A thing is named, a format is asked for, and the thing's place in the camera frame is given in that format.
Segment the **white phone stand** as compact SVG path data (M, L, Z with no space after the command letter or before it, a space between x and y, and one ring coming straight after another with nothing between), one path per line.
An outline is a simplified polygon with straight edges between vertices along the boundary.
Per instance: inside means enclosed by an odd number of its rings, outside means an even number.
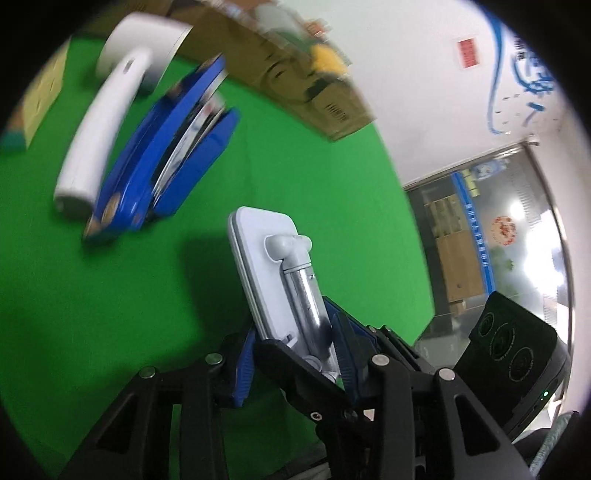
M341 369L311 238L290 216L242 206L228 217L228 240L259 337L283 343L337 382Z

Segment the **blue stapler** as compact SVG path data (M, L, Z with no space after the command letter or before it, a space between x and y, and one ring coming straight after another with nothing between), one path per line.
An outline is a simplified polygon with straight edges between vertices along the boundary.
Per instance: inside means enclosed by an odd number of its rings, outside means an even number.
M85 241L110 241L176 213L238 125L238 111L217 93L226 76L217 55L154 103L103 181Z

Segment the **glass door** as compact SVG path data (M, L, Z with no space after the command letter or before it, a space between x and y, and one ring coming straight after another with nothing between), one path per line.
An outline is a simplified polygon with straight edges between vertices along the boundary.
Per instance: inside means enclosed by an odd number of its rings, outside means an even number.
M572 274L560 219L526 143L408 187L435 314L416 348L455 363L489 295L499 292L572 342Z

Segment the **yellow labelled jar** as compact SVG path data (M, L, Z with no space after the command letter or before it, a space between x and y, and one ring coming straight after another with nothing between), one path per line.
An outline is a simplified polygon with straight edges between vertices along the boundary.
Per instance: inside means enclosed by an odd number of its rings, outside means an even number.
M342 57L325 43L315 43L310 47L311 68L315 72L341 78L349 74L348 65Z

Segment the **brown cardboard box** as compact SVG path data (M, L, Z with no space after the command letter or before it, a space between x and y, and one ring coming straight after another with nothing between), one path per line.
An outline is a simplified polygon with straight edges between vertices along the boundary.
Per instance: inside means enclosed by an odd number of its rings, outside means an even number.
M269 97L332 141L372 123L374 117L351 81L322 72L310 55L234 8L224 1L113 1L81 31L105 38L132 12L184 22L192 29L179 56L201 63L221 54L232 79Z

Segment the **white curved handheld device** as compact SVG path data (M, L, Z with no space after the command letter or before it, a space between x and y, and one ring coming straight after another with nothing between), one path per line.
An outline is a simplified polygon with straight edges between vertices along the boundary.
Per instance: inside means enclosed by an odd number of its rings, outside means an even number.
M97 201L114 141L138 92L152 92L192 30L174 19L135 12L107 38L96 64L103 83L64 158L53 193L56 211L88 218Z

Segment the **red wall sign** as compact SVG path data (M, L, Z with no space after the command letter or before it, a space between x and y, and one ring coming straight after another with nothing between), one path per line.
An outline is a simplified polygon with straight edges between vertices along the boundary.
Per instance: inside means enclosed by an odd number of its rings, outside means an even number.
M460 59L464 69L478 66L479 56L474 38L466 38L458 42Z

